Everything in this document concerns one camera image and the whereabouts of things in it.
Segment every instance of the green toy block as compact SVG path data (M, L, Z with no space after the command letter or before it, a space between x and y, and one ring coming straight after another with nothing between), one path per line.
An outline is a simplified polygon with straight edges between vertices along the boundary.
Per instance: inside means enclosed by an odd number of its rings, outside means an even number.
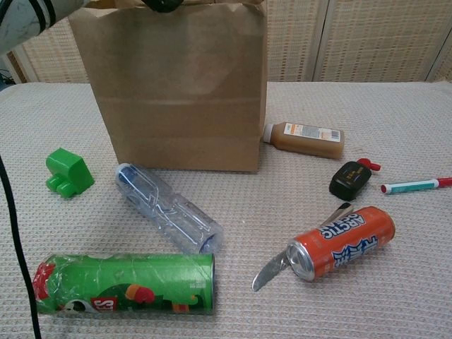
M64 198L81 194L94 184L83 158L63 148L49 155L45 164L52 173L52 177L45 184L51 191L60 193Z

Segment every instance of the marker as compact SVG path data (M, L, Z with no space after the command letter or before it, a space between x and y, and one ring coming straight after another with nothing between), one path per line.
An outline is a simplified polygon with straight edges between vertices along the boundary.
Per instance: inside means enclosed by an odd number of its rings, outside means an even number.
M381 185L381 191L385 194L394 194L409 191L418 191L420 189L437 189L439 187L448 186L452 186L452 177L424 180L421 182L401 182L398 184L386 184Z

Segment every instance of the beige wicker panel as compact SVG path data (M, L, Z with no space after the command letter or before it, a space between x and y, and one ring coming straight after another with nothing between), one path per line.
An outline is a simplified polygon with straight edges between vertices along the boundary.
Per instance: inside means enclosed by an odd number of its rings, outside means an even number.
M268 80L312 80L327 3L327 0L267 1Z
M433 80L452 81L452 32L449 34L443 50L441 50L441 61L439 67L433 75Z
M424 81L451 0L331 0L315 81Z
M82 59L67 19L23 44L38 81L87 83Z

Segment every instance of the red marker cap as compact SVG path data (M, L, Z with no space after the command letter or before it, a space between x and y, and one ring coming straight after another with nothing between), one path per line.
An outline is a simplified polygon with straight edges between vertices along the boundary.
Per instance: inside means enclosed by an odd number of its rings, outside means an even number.
M449 187L452 186L452 178L438 178L438 187Z
M373 171L379 171L381 166L379 164L374 164L366 157L362 157L357 161L359 164L366 166L367 168L373 170Z

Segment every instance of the orange soda can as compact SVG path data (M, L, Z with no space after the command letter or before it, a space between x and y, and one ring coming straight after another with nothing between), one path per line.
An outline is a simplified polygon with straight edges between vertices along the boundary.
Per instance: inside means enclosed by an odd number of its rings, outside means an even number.
M387 244L395 233L389 214L369 206L297 235L287 247L287 258L301 279L311 281Z

